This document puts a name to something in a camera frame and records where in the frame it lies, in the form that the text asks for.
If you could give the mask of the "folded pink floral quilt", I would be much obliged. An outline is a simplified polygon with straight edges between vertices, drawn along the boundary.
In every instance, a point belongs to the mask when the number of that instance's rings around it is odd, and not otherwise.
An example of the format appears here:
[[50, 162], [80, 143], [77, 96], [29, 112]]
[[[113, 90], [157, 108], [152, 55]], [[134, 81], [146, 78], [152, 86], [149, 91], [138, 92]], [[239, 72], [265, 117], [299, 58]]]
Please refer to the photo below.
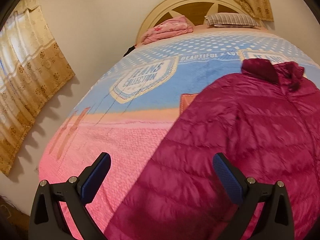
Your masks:
[[180, 36], [193, 32], [185, 16], [178, 16], [166, 20], [153, 28], [148, 29], [140, 38], [139, 43], [146, 45], [159, 40]]

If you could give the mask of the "magenta quilted down jacket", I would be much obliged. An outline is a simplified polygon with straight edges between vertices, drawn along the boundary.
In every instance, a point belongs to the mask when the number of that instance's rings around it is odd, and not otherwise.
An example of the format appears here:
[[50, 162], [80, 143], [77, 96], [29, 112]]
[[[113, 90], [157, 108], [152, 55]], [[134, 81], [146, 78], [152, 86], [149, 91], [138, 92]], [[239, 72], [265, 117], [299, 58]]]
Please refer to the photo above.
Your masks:
[[233, 217], [212, 166], [223, 153], [260, 183], [283, 181], [295, 239], [319, 218], [319, 89], [295, 62], [244, 60], [179, 116], [111, 218], [108, 239], [216, 239]]

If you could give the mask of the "beige floral side curtain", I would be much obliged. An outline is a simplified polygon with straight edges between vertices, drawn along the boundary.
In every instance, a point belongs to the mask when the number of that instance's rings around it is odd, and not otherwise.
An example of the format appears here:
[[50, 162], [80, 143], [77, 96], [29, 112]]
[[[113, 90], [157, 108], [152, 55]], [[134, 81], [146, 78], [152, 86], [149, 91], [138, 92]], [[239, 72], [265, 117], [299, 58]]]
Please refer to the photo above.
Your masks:
[[74, 76], [44, 19], [39, 0], [20, 0], [1, 29], [1, 173], [43, 106]]

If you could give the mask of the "pink and blue bed blanket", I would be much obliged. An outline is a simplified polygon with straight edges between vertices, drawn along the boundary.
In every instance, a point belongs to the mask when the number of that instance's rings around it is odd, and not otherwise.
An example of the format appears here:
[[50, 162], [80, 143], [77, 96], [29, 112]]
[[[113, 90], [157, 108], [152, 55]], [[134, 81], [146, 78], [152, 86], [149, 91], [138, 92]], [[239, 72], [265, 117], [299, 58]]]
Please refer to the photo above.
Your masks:
[[248, 59], [295, 62], [319, 89], [319, 65], [264, 30], [207, 29], [141, 45], [104, 74], [48, 144], [40, 179], [78, 176], [101, 154], [111, 169], [88, 210], [105, 232], [118, 206], [179, 116], [207, 86]]

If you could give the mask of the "striped grey pillow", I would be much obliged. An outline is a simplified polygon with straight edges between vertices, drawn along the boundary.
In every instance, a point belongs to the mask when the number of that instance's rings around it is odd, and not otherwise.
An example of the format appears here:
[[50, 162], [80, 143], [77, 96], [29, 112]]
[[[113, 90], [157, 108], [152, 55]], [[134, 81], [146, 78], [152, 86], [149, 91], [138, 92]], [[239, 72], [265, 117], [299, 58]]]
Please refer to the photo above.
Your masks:
[[204, 17], [208, 26], [215, 28], [255, 28], [260, 24], [246, 14], [219, 12]]

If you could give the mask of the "cream wooden headboard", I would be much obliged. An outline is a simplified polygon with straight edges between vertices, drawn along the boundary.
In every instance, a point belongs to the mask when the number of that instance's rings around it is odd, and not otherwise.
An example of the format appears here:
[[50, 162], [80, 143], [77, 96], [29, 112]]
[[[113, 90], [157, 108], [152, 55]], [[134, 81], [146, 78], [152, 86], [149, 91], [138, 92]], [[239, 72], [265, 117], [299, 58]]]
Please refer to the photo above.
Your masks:
[[178, 16], [185, 16], [192, 26], [205, 24], [204, 17], [219, 12], [248, 14], [235, 0], [164, 0], [154, 7], [143, 21], [136, 37], [150, 28]]

